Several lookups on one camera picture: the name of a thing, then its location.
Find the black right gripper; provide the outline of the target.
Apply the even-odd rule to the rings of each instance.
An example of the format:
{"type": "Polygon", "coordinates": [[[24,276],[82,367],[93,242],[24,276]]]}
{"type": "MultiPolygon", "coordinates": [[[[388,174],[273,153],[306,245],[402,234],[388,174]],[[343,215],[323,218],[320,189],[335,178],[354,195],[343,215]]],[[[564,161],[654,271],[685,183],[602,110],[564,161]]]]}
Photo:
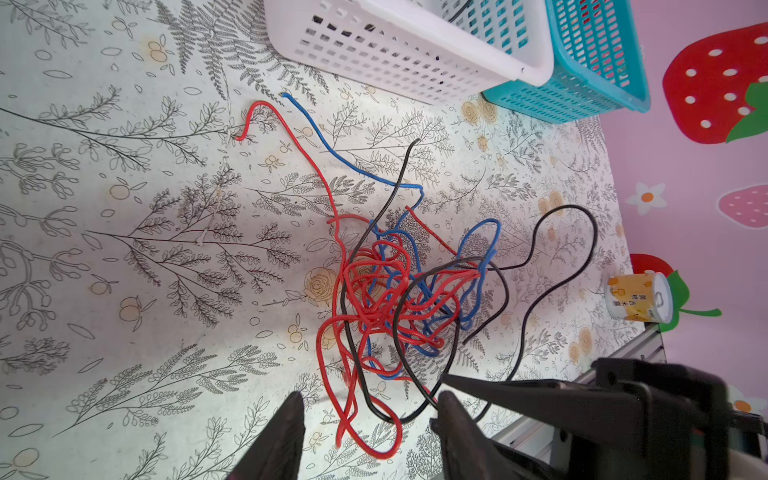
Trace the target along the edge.
{"type": "Polygon", "coordinates": [[[551,465],[568,479],[764,479],[767,422],[736,409],[725,383],[678,364],[600,358],[588,385],[445,385],[556,427],[551,465]]]}

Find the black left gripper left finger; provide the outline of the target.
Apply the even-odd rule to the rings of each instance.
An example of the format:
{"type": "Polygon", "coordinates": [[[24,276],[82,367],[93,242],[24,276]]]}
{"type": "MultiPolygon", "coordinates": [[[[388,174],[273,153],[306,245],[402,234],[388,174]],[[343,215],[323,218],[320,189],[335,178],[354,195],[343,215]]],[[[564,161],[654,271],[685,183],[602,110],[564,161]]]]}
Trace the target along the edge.
{"type": "Polygon", "coordinates": [[[288,395],[227,480],[298,478],[305,435],[303,397],[288,395]]]}

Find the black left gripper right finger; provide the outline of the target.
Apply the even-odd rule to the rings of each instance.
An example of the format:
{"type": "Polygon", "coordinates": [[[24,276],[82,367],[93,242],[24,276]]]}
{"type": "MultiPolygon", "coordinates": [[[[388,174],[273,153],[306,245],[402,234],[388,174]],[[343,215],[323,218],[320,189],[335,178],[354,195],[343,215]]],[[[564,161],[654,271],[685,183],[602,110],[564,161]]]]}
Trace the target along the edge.
{"type": "Polygon", "coordinates": [[[440,439],[445,479],[523,479],[452,392],[439,395],[432,427],[440,439]]]}

